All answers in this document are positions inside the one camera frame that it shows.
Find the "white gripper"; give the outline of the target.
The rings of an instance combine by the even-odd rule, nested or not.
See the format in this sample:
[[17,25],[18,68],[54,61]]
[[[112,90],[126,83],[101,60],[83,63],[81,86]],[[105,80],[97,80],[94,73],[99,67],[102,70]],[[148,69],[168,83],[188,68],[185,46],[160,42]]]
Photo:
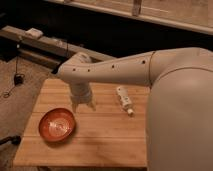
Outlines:
[[77,111],[77,103],[88,103],[87,105],[92,109],[96,110],[95,103],[92,100],[92,90],[88,83],[70,84],[70,97],[72,100],[72,110]]

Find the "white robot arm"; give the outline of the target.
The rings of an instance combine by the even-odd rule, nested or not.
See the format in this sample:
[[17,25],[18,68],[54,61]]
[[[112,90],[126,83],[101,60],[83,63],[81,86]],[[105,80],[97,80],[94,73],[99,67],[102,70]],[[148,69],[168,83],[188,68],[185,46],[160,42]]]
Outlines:
[[74,106],[92,101],[91,82],[147,86],[148,171],[213,171],[213,52],[157,50],[94,63],[78,52],[57,76]]

